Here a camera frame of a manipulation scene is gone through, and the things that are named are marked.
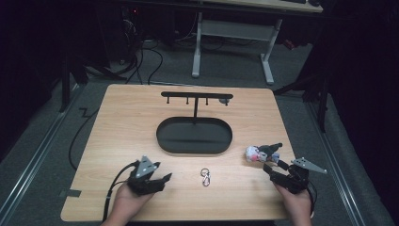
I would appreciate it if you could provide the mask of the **person's right hand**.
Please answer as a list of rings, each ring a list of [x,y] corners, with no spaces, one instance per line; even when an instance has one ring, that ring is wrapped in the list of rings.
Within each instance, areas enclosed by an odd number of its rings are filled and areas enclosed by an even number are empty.
[[[275,185],[276,190],[282,196],[289,219],[310,218],[311,219],[311,198],[307,190],[293,194],[286,188]]]

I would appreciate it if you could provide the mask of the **metal floor rail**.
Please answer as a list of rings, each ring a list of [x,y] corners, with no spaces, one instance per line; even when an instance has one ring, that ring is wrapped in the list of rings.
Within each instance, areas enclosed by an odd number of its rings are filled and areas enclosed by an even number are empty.
[[[63,106],[62,89],[57,87],[52,99],[34,115],[6,159],[0,163],[0,226],[8,224],[50,151],[71,105],[84,88],[84,85],[73,85],[71,99]]]
[[[352,189],[344,178],[343,171],[341,170],[339,162],[333,152],[327,134],[320,129],[315,106],[308,103],[305,103],[304,106],[311,117],[312,124],[316,129],[318,137],[321,139],[323,152],[327,160],[328,172],[334,180],[335,186],[338,189],[343,206],[350,218],[352,226],[365,226],[364,218],[359,210]]]

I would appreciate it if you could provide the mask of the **person's left hand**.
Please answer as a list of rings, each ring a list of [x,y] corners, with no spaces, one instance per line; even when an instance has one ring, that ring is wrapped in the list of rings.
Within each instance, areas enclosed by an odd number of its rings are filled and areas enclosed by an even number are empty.
[[[117,191],[107,222],[111,226],[124,226],[152,197],[153,194],[138,196],[128,185],[121,185]]]

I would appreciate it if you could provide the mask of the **grey tape patch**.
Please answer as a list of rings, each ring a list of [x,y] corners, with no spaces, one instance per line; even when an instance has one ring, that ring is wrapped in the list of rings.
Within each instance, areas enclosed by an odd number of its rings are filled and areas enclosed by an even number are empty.
[[[63,189],[59,192],[58,196],[59,197],[75,197],[79,198],[81,195],[81,190],[75,190],[75,189]]]

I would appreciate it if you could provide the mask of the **white-legged desk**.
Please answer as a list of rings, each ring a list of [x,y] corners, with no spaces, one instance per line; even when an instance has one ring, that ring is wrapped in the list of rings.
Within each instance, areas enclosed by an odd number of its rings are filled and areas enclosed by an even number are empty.
[[[317,0],[199,0],[201,7],[221,4],[226,7],[239,7],[240,9],[266,9],[272,12],[304,13],[305,15],[320,14],[323,8],[316,4]],[[278,16],[273,24],[263,25],[244,22],[228,22],[221,19],[203,19],[202,13],[198,13],[196,49],[194,52],[192,76],[200,76],[201,62],[201,38],[203,36],[233,38],[241,40],[259,40],[268,43],[265,52],[260,54],[263,66],[263,74],[268,85],[274,84],[274,78],[270,69],[269,58],[275,45],[282,17]]]

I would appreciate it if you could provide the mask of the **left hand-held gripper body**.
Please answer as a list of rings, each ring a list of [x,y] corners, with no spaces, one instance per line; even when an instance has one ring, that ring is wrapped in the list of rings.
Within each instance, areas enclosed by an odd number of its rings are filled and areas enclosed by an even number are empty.
[[[152,175],[157,169],[153,168],[153,163],[147,155],[143,155],[140,160],[134,163],[135,169],[130,173],[127,185],[138,196],[162,191],[165,185],[154,185],[151,183]]]

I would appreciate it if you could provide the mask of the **dark computer tower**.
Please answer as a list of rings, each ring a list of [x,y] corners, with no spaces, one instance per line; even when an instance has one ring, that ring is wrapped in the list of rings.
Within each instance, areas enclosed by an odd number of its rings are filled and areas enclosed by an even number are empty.
[[[127,42],[127,57],[130,63],[135,62],[136,52],[142,45],[142,23],[138,8],[121,7],[122,31]]]

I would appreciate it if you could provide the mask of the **silver carabiner keyring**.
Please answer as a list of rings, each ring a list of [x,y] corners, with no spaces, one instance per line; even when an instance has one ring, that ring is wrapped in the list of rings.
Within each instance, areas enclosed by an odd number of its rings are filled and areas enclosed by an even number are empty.
[[[209,186],[211,183],[211,173],[208,169],[204,168],[200,171],[200,175],[202,176],[202,184],[204,186]]]

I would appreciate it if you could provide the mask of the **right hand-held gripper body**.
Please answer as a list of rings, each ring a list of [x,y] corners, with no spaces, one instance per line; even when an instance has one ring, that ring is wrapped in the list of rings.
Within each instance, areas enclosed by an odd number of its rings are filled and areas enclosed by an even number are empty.
[[[327,174],[326,169],[322,169],[304,157],[292,160],[289,169],[286,171],[287,174],[282,174],[283,178],[279,186],[286,188],[293,194],[308,188],[311,171]]]

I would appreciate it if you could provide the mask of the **plush toy keychain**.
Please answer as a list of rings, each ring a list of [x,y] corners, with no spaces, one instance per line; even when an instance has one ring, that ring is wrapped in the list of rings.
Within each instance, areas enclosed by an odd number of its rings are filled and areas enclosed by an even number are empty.
[[[279,162],[277,150],[282,147],[281,143],[262,146],[249,146],[246,149],[245,156],[247,162]]]

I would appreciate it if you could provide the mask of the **black metal stand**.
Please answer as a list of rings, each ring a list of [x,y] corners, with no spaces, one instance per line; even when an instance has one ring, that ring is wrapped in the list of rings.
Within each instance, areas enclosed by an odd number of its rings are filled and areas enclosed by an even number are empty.
[[[275,95],[281,95],[290,90],[303,89],[302,100],[305,103],[318,102],[318,110],[316,112],[316,122],[319,129],[325,133],[325,117],[327,112],[327,96],[328,85],[330,81],[330,73],[316,73],[314,75],[298,78],[294,83],[274,90]]]
[[[88,76],[82,60],[72,54],[66,54],[62,61],[60,112],[64,112],[71,102],[71,77],[78,85],[85,85],[88,82]]]

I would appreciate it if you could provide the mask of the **black key rack with tray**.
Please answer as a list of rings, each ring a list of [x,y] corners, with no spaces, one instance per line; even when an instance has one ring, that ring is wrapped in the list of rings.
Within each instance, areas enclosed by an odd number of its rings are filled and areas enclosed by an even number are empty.
[[[228,123],[218,118],[199,117],[200,99],[209,104],[210,99],[232,99],[228,93],[177,92],[162,91],[161,95],[194,100],[191,117],[170,117],[157,127],[156,138],[159,146],[168,153],[174,154],[220,154],[231,145],[232,129]]]

